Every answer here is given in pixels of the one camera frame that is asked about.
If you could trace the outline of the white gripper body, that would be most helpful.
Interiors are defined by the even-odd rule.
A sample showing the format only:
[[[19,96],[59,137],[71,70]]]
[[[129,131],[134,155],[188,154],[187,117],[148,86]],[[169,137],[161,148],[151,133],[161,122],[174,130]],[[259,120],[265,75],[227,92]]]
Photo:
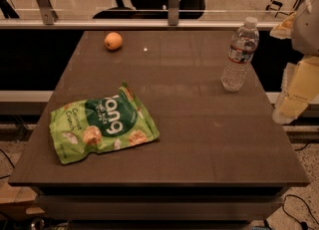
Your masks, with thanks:
[[[304,0],[292,27],[292,47],[304,55],[319,55],[319,0]]]

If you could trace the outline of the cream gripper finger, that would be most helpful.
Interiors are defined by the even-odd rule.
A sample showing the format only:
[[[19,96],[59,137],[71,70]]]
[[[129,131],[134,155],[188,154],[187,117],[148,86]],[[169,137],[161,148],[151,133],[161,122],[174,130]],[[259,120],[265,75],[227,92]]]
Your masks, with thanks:
[[[319,95],[319,57],[306,55],[297,64],[288,63],[283,72],[272,118],[279,124],[298,119]]]
[[[270,31],[270,36],[280,40],[290,39],[292,35],[292,27],[293,27],[295,16],[296,16],[296,13],[293,12],[286,19],[284,19],[280,24],[275,26]]]

